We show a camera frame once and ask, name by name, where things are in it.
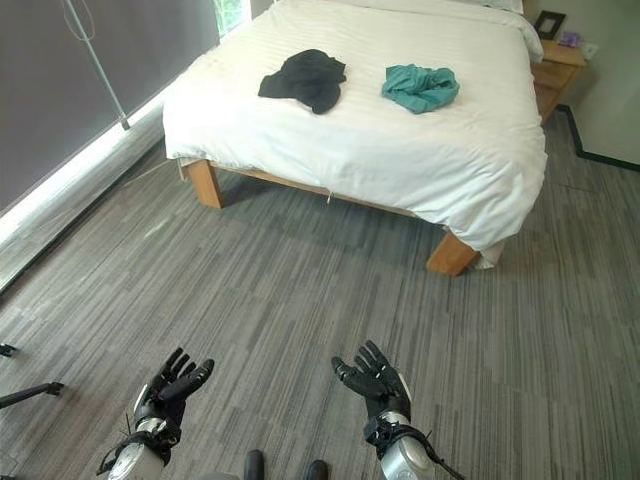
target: white duvet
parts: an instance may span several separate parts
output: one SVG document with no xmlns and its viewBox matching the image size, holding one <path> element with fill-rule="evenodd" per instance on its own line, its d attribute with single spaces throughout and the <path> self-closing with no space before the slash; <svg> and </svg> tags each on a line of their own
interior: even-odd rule
<svg viewBox="0 0 640 480">
<path fill-rule="evenodd" d="M 348 1 L 361 5 L 282 0 L 198 58 L 165 100 L 168 157 L 406 209 L 495 260 L 491 247 L 518 232 L 544 178 L 535 32 L 516 14 L 445 0 Z M 332 110 L 257 96 L 265 75 L 309 48 L 347 65 Z M 454 102 L 414 115 L 382 97 L 385 68 L 409 63 L 452 69 Z"/>
</svg>

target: pillow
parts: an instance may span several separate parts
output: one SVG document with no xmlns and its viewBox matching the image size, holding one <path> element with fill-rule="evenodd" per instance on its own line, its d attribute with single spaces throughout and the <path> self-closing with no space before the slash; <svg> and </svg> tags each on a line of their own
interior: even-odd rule
<svg viewBox="0 0 640 480">
<path fill-rule="evenodd" d="M 499 10 L 507 10 L 509 12 L 524 13 L 522 0 L 454 0 L 456 2 L 471 3 L 482 7 L 497 8 Z"/>
</svg>

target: baseboard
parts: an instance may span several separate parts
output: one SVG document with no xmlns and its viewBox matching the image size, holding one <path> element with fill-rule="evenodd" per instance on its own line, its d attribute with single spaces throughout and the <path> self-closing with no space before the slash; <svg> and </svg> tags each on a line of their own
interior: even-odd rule
<svg viewBox="0 0 640 480">
<path fill-rule="evenodd" d="M 576 155 L 585 160 L 593 160 L 594 162 L 606 163 L 607 165 L 613 165 L 614 167 L 625 168 L 627 170 L 640 171 L 640 165 L 637 163 L 625 162 L 624 160 L 618 160 L 617 158 L 606 157 L 597 153 L 587 152 L 582 148 L 582 139 L 580 138 L 580 132 L 578 132 L 578 126 L 576 125 L 576 119 L 573 117 L 573 112 L 569 105 L 558 105 L 556 110 L 559 110 L 567 115 L 569 120 L 569 129 L 571 130 L 571 136 L 573 137 L 573 143 L 576 147 Z"/>
<path fill-rule="evenodd" d="M 89 216 L 108 198 L 109 194 L 119 185 L 131 176 L 140 168 L 140 166 L 153 155 L 164 144 L 164 135 L 158 141 L 156 141 L 145 153 L 143 153 L 136 161 L 129 166 L 124 172 L 120 173 L 116 179 L 114 179 L 105 189 L 103 189 L 87 206 L 85 206 L 72 220 L 65 224 L 65 226 L 56 233 L 42 248 L 40 248 L 34 255 L 29 258 L 16 272 L 14 272 L 6 281 L 0 284 L 0 305 L 2 305 L 3 296 L 11 290 L 18 280 L 26 273 L 30 268 L 38 264 L 49 253 L 55 250 L 65 239 L 73 233 Z"/>
</svg>

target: wooden bed frame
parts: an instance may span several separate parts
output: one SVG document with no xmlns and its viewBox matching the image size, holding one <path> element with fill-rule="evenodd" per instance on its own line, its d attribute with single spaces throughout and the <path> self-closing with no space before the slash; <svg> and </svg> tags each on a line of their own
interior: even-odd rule
<svg viewBox="0 0 640 480">
<path fill-rule="evenodd" d="M 195 163 L 187 165 L 186 168 L 189 179 L 191 180 L 191 183 L 195 188 L 196 193 L 198 194 L 200 203 L 218 209 L 223 208 L 224 203 L 222 201 L 222 195 L 220 194 L 218 180 L 216 179 L 215 168 L 221 168 L 223 170 L 239 173 L 241 175 L 247 175 L 249 177 L 261 178 L 262 180 L 268 180 L 270 182 L 279 183 L 288 187 L 299 188 L 300 190 L 319 193 L 321 195 L 331 195 L 333 197 L 347 200 L 349 202 L 379 208 L 381 210 L 398 213 L 400 215 L 415 217 L 415 215 L 408 210 L 385 207 L 383 205 L 377 205 L 375 203 L 363 202 L 362 200 L 357 200 L 346 195 L 338 195 L 335 193 L 332 194 L 325 188 L 313 187 L 311 185 L 305 185 L 303 183 L 292 182 L 291 180 L 271 175 L 270 173 L 266 173 L 262 170 L 238 170 L 235 168 L 218 165 L 217 163 L 208 160 L 198 160 Z M 427 269 L 434 272 L 455 276 L 462 273 L 462 271 L 476 258 L 477 255 L 478 252 L 473 250 L 468 245 L 462 243 L 455 237 L 455 235 L 453 235 L 452 233 L 447 233 L 427 261 Z"/>
</svg>

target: drawer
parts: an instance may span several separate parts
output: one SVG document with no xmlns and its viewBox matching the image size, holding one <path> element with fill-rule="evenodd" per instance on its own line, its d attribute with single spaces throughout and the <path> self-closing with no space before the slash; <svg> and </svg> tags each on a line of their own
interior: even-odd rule
<svg viewBox="0 0 640 480">
<path fill-rule="evenodd" d="M 540 112 L 540 115 L 542 115 L 542 117 L 545 117 L 549 110 L 553 110 L 555 108 L 555 100 L 558 92 L 537 83 L 534 83 L 533 87 L 536 90 L 536 103 L 538 104 L 538 112 Z"/>
<path fill-rule="evenodd" d="M 543 61 L 542 63 L 532 63 L 531 71 L 535 82 L 555 90 L 562 90 L 567 84 L 576 67 Z"/>
</svg>

